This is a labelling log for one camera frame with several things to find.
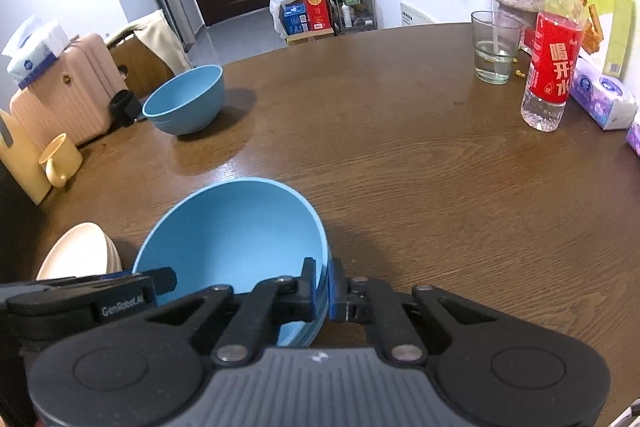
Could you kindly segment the blue bowl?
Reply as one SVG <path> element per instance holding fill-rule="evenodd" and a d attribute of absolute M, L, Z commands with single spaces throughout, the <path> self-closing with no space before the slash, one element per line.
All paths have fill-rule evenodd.
<path fill-rule="evenodd" d="M 215 183 L 178 202 L 145 239 L 132 271 L 169 267 L 177 286 L 157 302 L 177 300 L 216 284 L 236 293 L 316 262 L 316 292 L 331 251 L 326 230 L 308 200 L 287 185 L 262 178 Z M 305 322 L 285 324 L 277 345 L 297 347 Z"/>
<path fill-rule="evenodd" d="M 322 329 L 324 320 L 329 311 L 329 277 L 328 268 L 323 265 L 320 271 L 320 280 L 316 292 L 317 313 L 314 321 L 306 323 L 300 330 L 297 347 L 309 347 L 314 342 Z"/>
<path fill-rule="evenodd" d="M 147 98 L 142 114 L 157 129 L 186 135 L 207 127 L 224 105 L 224 70 L 219 65 L 192 68 L 166 81 Z"/>

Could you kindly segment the cream plate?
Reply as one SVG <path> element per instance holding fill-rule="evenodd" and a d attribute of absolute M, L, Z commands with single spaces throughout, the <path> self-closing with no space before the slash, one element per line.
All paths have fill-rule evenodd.
<path fill-rule="evenodd" d="M 37 274 L 38 281 L 88 277 L 122 271 L 114 242 L 92 222 L 79 223 L 53 245 Z"/>

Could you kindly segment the yellow mug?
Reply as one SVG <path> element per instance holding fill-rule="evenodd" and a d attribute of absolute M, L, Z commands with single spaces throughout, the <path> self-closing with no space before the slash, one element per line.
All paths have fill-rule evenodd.
<path fill-rule="evenodd" d="M 59 134 L 41 153 L 38 164 L 53 187 L 61 188 L 82 165 L 82 155 L 66 133 Z"/>

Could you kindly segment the pink suitcase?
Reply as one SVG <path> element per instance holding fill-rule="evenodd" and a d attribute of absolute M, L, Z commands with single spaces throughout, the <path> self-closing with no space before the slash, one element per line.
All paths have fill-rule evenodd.
<path fill-rule="evenodd" d="M 102 37 L 91 34 L 71 42 L 40 77 L 16 91 L 10 113 L 39 150 L 61 133 L 81 145 L 111 128 L 108 106 L 125 89 Z"/>

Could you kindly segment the black cylinder cup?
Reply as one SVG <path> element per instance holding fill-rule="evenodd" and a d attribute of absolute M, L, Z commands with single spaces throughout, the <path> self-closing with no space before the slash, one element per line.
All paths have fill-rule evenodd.
<path fill-rule="evenodd" d="M 115 124 L 127 128 L 132 126 L 142 114 L 142 104 L 131 91 L 120 90 L 108 104 L 108 111 Z"/>

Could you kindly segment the brown cardboard box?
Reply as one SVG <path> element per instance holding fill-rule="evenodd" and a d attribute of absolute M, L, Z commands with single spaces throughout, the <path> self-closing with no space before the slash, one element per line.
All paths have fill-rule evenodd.
<path fill-rule="evenodd" d="M 304 31 L 300 34 L 287 36 L 285 42 L 288 46 L 298 46 L 301 43 L 313 42 L 334 36 L 334 30 L 332 28 L 326 28 L 313 31 Z"/>

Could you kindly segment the tissue pack on suitcase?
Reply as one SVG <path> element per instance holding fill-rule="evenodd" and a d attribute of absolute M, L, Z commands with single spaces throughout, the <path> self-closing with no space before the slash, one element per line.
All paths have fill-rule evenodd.
<path fill-rule="evenodd" d="M 9 57 L 6 72 L 24 90 L 35 82 L 63 53 L 70 38 L 59 24 L 32 15 L 21 24 L 1 54 Z"/>

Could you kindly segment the wooden chair with cloth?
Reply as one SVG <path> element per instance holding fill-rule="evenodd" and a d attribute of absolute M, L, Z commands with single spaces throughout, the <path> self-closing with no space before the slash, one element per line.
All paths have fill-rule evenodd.
<path fill-rule="evenodd" d="M 127 89 L 137 98 L 151 95 L 168 80 L 192 68 L 161 10 L 129 23 L 109 38 L 106 46 Z"/>

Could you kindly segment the blue carton box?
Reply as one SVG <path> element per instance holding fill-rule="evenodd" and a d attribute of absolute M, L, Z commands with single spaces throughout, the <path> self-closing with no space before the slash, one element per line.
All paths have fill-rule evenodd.
<path fill-rule="evenodd" d="M 282 9 L 282 23 L 286 34 L 294 36 L 309 30 L 306 4 L 296 2 L 287 4 Z"/>

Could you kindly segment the red gift box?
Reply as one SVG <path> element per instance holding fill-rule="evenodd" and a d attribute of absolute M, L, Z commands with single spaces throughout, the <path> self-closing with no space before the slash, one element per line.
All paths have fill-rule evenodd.
<path fill-rule="evenodd" d="M 311 31 L 330 29 L 332 27 L 326 0 L 305 0 L 305 5 Z"/>

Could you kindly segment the white plastic bag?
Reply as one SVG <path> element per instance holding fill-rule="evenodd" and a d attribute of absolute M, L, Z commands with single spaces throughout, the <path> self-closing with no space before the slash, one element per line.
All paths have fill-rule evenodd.
<path fill-rule="evenodd" d="M 283 40 L 286 39 L 288 33 L 283 25 L 281 12 L 285 6 L 299 1 L 300 0 L 269 0 L 269 12 L 272 16 L 273 28 Z"/>

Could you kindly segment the purple tissue pack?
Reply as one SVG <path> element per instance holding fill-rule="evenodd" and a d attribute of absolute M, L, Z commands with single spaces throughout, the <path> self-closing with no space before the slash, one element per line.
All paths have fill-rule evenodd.
<path fill-rule="evenodd" d="M 640 124 L 634 122 L 626 133 L 626 143 L 637 157 L 640 157 Z"/>
<path fill-rule="evenodd" d="M 570 96 L 604 131 L 628 129 L 638 110 L 636 98 L 620 80 L 600 74 L 581 57 L 575 66 Z"/>

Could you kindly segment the red label water bottle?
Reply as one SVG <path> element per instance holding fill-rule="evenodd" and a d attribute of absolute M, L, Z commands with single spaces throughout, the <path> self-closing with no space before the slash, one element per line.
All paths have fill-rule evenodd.
<path fill-rule="evenodd" d="M 542 0 L 532 57 L 521 101 L 521 116 L 541 132 L 558 129 L 585 32 L 580 0 Z"/>

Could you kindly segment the green snack box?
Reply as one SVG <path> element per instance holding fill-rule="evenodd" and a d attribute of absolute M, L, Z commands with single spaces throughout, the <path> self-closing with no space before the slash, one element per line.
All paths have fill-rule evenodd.
<path fill-rule="evenodd" d="M 586 28 L 579 56 L 596 72 L 622 78 L 631 42 L 634 0 L 580 2 Z"/>

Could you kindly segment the white board leaning wall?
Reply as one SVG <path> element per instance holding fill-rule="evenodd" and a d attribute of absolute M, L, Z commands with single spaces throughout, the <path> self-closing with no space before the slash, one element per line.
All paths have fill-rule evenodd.
<path fill-rule="evenodd" d="M 400 19 L 402 27 L 429 25 L 433 23 L 427 15 L 406 2 L 401 2 L 400 4 Z"/>

